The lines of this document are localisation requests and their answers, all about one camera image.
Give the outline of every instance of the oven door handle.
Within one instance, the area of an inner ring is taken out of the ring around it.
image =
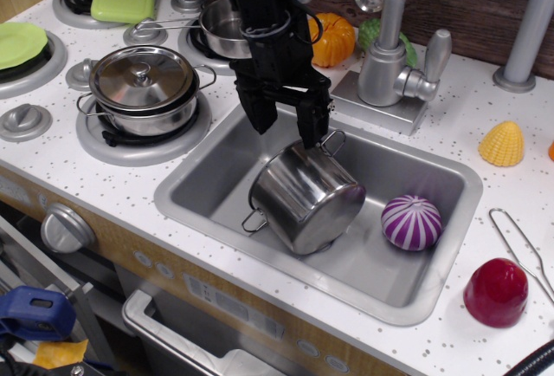
[[[194,367],[207,376],[286,376],[244,350],[231,350],[222,358],[200,348],[147,313],[153,299],[136,289],[123,306],[124,323],[141,339]]]

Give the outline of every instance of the sink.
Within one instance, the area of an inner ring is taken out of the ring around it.
[[[258,172],[299,139],[296,115],[285,106],[263,135],[237,107],[160,184],[155,204],[179,223],[379,320],[398,326],[424,321],[471,223],[481,180],[459,162],[332,120],[330,130],[335,129],[346,136],[335,158],[365,186],[367,196],[351,225],[327,250],[299,256],[268,227],[252,234],[242,228],[252,211],[248,191]],[[408,252],[384,237],[381,212],[403,194],[427,198],[441,213],[444,231],[434,247]]]

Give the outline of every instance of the blue object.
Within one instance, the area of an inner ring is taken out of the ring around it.
[[[0,297],[0,337],[24,340],[65,340],[77,315],[64,294],[21,286]]]

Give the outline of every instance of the green toy vegetable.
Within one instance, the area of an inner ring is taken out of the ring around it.
[[[381,21],[378,18],[368,19],[360,24],[358,30],[358,44],[366,50],[370,47],[373,40],[379,36]],[[406,45],[406,62],[410,67],[417,65],[417,53],[408,38],[401,32],[400,39]]]

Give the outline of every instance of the stainless steel pot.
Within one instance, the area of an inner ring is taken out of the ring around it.
[[[137,46],[115,51],[94,66],[92,90],[77,100],[87,117],[105,116],[121,132],[155,136],[175,131],[196,111],[196,94],[216,81],[199,87],[195,69],[180,54],[157,46]],[[86,113],[83,98],[93,94],[102,112]]]
[[[241,14],[229,0],[206,0],[198,18],[206,41],[217,54],[232,58],[250,58],[250,48],[241,32]]]
[[[361,210],[365,187],[333,155],[325,151],[325,144],[306,150],[301,141],[275,155],[250,188],[253,211],[242,223],[244,230],[254,232],[268,225],[299,255],[335,240]],[[265,222],[251,230],[246,223],[256,212]]]

